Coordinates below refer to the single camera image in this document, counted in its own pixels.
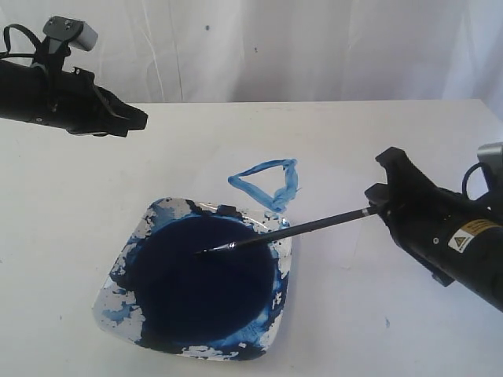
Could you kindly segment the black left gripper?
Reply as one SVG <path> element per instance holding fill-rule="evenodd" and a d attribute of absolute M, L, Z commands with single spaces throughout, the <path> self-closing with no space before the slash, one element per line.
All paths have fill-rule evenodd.
<path fill-rule="evenodd" d="M 95 74 L 83 68 L 63 71 L 52 87 L 42 91 L 35 122 L 64 129 L 70 134 L 126 137 L 146 128 L 148 115 L 122 102 L 94 83 Z"/>

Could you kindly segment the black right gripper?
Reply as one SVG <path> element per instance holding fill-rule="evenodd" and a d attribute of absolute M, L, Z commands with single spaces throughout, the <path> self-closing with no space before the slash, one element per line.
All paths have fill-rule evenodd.
<path fill-rule="evenodd" d="M 447 287 L 502 287 L 502 198 L 478 199 L 435 185 L 404 150 L 390 147 L 376 157 L 387 184 L 364 191 L 373 212 L 398 247 Z"/>

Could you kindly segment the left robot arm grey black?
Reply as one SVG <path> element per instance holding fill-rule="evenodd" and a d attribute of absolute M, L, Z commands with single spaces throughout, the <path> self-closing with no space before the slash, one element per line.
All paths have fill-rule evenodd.
<path fill-rule="evenodd" d="M 1 117 L 66 130 L 72 135 L 126 137 L 148 115 L 94 84 L 94 73 L 63 71 L 54 87 L 40 67 L 1 62 Z"/>

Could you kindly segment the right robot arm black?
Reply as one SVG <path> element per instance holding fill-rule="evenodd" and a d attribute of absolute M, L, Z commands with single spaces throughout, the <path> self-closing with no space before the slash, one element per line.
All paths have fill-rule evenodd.
<path fill-rule="evenodd" d="M 502 145 L 484 145 L 460 192 L 437 186 L 400 148 L 376 157 L 387 181 L 365 191 L 395 244 L 447 287 L 502 308 Z"/>

